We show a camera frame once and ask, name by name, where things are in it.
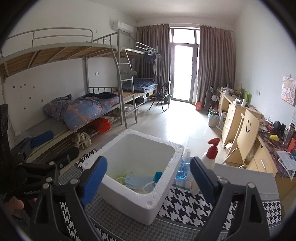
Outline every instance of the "drawer handle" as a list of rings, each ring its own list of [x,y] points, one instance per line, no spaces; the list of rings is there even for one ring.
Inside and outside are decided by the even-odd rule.
[[[260,161],[261,161],[261,163],[262,163],[263,168],[266,169],[266,167],[265,167],[265,165],[264,165],[264,162],[263,162],[263,160],[262,160],[261,158],[260,158]]]

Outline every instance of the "air conditioner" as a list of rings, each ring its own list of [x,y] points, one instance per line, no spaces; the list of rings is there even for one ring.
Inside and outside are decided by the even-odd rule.
[[[133,33],[133,27],[129,26],[121,21],[117,21],[113,23],[113,31],[117,31],[118,29],[121,29],[124,32]]]

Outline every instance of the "curtain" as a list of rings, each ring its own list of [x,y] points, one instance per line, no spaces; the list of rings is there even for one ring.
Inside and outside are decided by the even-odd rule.
[[[197,77],[197,101],[204,103],[212,86],[234,87],[235,52],[231,32],[200,26],[200,64]]]
[[[170,80],[170,26],[161,24],[138,27],[136,39],[152,48],[158,47],[158,52],[162,55],[157,77],[158,91],[160,91],[161,86]],[[139,78],[155,78],[153,64],[147,63],[144,58],[136,59],[135,70]]]

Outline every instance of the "upper bunk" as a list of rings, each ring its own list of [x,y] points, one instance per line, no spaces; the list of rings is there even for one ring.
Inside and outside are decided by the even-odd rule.
[[[78,35],[78,34],[58,34],[58,35],[47,35],[35,37],[37,32],[43,30],[52,29],[78,29],[85,30],[89,32],[89,35]],[[124,50],[130,58],[141,57],[144,55],[145,50],[156,51],[156,49],[136,42],[135,39],[129,34],[120,29],[117,32],[102,36],[97,39],[93,39],[93,31],[87,28],[71,28],[71,27],[58,27],[58,28],[41,28],[35,29],[27,32],[22,32],[13,36],[10,36],[7,40],[15,38],[20,35],[32,33],[32,47],[27,48],[0,59],[0,78],[6,79],[16,73],[22,72],[26,69],[30,69],[39,65],[48,64],[52,62],[76,59],[76,58],[94,58],[94,57],[111,57],[112,49],[115,55],[118,55],[118,49],[120,51],[120,57],[125,57]],[[134,41],[133,48],[125,48],[119,46],[120,34],[129,35]],[[112,36],[117,35],[117,45],[111,45]],[[79,37],[89,37],[91,41],[89,42],[63,42],[34,46],[34,40],[50,37],[64,37],[64,36],[79,36]],[[110,38],[109,44],[104,44],[106,38]]]

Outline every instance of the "blue face mask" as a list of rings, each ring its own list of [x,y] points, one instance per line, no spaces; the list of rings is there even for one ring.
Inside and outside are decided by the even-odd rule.
[[[155,187],[154,177],[147,177],[135,174],[127,174],[125,179],[125,185],[131,189],[152,191]]]

